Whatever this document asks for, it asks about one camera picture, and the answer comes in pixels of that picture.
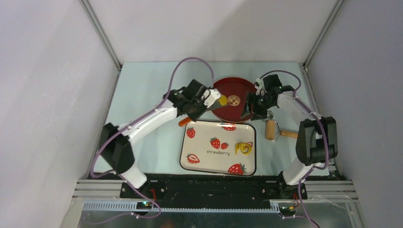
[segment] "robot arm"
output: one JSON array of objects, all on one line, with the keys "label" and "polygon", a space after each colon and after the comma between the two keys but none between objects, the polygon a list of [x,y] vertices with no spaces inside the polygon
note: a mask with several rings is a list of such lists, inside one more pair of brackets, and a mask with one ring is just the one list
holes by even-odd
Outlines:
[{"label": "robot arm", "polygon": [[285,169],[280,178],[288,186],[295,186],[312,168],[324,167],[326,149],[328,159],[337,156],[336,121],[333,117],[323,117],[312,112],[307,104],[299,99],[294,88],[283,86],[277,75],[258,78],[256,93],[248,93],[243,115],[252,113],[252,120],[266,119],[267,109],[277,106],[286,111],[299,126],[296,143],[297,158]]},{"label": "robot arm", "polygon": [[162,106],[150,111],[136,124],[130,126],[134,120],[118,126],[106,124],[101,131],[100,145],[118,131],[129,127],[107,145],[100,159],[104,159],[116,174],[123,176],[135,188],[139,188],[147,178],[134,163],[132,145],[169,120],[187,114],[189,121],[197,121],[206,111],[225,106],[226,103],[226,97],[222,96],[217,89],[207,88],[196,80],[192,80],[187,87],[171,90]]}]

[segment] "orange object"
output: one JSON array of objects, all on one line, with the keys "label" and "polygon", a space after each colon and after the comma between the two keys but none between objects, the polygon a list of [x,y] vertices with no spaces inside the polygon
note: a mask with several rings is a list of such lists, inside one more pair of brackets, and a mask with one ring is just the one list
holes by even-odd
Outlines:
[{"label": "orange object", "polygon": [[192,121],[192,119],[190,117],[186,117],[183,120],[179,121],[178,125],[180,127],[183,127],[183,126],[187,125],[188,123],[190,123],[190,121]]}]

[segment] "black joint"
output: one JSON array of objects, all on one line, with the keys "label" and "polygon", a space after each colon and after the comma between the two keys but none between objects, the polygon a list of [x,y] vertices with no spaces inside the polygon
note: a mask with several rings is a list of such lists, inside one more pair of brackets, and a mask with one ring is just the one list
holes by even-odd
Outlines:
[{"label": "black joint", "polygon": [[327,145],[324,145],[322,138],[316,139],[316,133],[322,135],[316,120],[304,120],[299,125],[296,152],[299,161],[306,166],[325,161],[325,146],[329,151],[329,159],[337,156],[336,121],[333,117],[322,117],[320,122],[325,130]]},{"label": "black joint", "polygon": [[[292,200],[294,193],[298,196],[298,185],[287,185],[284,180],[283,171],[277,176],[276,184],[281,199]],[[301,183],[301,196],[303,200],[308,198],[304,183]]]},{"label": "black joint", "polygon": [[[113,124],[106,124],[101,131],[99,139],[99,148],[114,134],[118,132],[117,127]],[[134,155],[132,146],[128,137],[119,134],[114,138],[102,151],[101,156],[116,171],[117,174],[124,173],[134,164]]]}]

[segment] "strawberry tray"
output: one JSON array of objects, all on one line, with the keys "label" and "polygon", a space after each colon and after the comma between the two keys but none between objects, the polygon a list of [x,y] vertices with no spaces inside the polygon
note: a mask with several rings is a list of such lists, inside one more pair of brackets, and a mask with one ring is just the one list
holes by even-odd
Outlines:
[{"label": "strawberry tray", "polygon": [[256,130],[248,124],[197,121],[186,125],[180,165],[185,170],[252,176]]}]

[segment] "red plate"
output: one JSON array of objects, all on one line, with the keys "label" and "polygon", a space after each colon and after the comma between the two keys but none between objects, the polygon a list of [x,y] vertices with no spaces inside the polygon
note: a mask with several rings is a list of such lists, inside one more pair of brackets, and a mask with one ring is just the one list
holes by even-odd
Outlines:
[{"label": "red plate", "polygon": [[249,115],[241,119],[241,114],[245,106],[246,94],[256,92],[253,83],[240,77],[226,77],[215,82],[213,86],[228,100],[227,106],[212,110],[216,117],[229,123],[242,123],[251,118]]}]

